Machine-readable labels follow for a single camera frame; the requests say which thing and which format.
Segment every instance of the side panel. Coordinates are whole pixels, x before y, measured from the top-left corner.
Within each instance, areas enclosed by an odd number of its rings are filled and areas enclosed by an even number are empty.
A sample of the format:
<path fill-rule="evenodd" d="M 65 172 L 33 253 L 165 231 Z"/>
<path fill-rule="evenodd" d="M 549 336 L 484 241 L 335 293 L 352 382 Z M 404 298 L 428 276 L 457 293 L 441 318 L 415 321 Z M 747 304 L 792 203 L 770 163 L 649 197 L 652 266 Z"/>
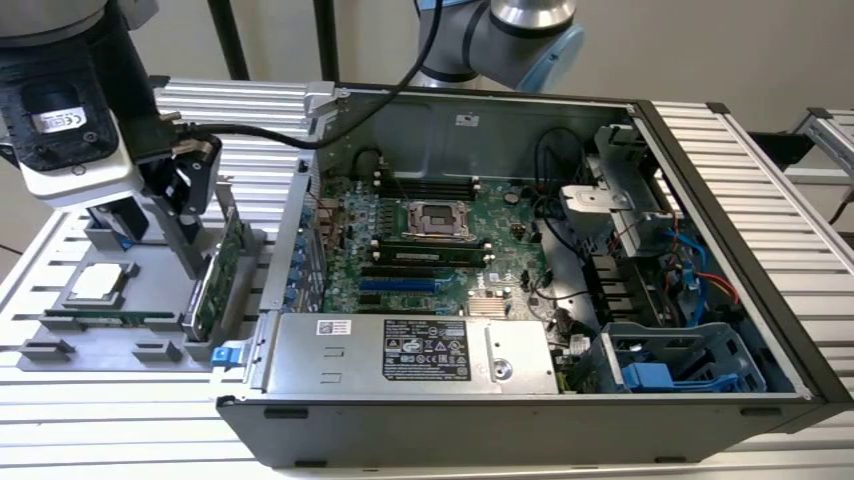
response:
<path fill-rule="evenodd" d="M 271 467 L 439 467 L 696 462 L 811 408 L 436 403 L 308 407 L 220 399 L 217 411 Z"/>

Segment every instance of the label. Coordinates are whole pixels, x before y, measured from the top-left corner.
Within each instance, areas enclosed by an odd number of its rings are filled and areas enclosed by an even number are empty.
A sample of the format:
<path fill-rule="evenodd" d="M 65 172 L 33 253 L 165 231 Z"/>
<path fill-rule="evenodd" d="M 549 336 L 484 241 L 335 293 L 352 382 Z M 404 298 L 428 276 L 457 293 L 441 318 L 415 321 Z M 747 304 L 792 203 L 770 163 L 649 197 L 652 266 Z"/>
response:
<path fill-rule="evenodd" d="M 477 115 L 457 115 L 456 126 L 457 127 L 476 127 L 480 124 L 480 117 Z"/>
<path fill-rule="evenodd" d="M 349 335 L 351 320 L 317 320 L 317 335 Z"/>
<path fill-rule="evenodd" d="M 471 381 L 463 320 L 385 320 L 383 376 L 391 381 Z"/>
<path fill-rule="evenodd" d="M 66 108 L 32 116 L 32 123 L 38 133 L 54 133 L 73 130 L 85 125 L 85 111 L 82 107 Z"/>

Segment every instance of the red cable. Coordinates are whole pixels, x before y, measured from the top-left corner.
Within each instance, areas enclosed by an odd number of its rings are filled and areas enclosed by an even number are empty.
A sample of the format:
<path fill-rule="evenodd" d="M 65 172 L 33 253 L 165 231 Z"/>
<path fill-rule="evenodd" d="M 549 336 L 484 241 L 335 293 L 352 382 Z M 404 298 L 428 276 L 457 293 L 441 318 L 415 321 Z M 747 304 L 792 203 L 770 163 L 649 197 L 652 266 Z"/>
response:
<path fill-rule="evenodd" d="M 738 292 L 735 291 L 735 287 L 730 282 L 726 281 L 723 277 L 715 275 L 714 273 L 704 272 L 696 272 L 696 276 L 718 281 L 727 288 L 727 290 L 732 292 L 732 302 L 738 304 Z"/>

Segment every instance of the green circuit board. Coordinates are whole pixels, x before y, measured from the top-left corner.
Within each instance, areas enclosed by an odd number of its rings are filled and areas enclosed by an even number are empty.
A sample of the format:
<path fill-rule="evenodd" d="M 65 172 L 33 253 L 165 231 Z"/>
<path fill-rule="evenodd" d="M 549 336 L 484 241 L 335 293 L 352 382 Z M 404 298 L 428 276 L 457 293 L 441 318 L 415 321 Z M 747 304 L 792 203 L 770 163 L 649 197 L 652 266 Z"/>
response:
<path fill-rule="evenodd" d="M 437 291 L 433 292 L 365 292 L 359 290 L 361 268 L 371 266 L 371 239 L 407 241 L 409 225 L 407 199 L 380 198 L 372 187 L 345 178 L 327 181 L 323 189 L 324 203 L 337 206 L 328 217 L 327 287 L 323 311 L 357 313 L 400 311 L 436 315 L 467 314 L 471 298 L 504 298 L 505 318 L 531 319 L 531 309 L 541 316 L 551 313 L 545 302 L 528 305 L 529 292 L 520 287 L 520 275 L 527 270 L 531 281 L 545 269 L 545 259 L 539 242 L 531 241 L 536 231 L 529 201 L 511 205 L 507 193 L 520 195 L 521 186 L 505 181 L 481 182 L 476 198 L 461 202 L 467 209 L 469 235 L 481 241 L 488 239 L 495 259 L 485 268 L 435 267 Z M 373 295 L 371 304 L 360 303 L 360 295 Z"/>

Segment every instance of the barcode sticker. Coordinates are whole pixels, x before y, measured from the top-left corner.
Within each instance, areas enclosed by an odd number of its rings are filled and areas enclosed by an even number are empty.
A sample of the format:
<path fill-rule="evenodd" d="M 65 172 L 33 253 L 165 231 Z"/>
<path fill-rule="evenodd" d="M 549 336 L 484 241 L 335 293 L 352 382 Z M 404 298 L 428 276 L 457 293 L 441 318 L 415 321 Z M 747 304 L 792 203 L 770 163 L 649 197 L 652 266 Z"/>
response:
<path fill-rule="evenodd" d="M 317 335 L 349 335 L 349 320 L 317 320 Z"/>

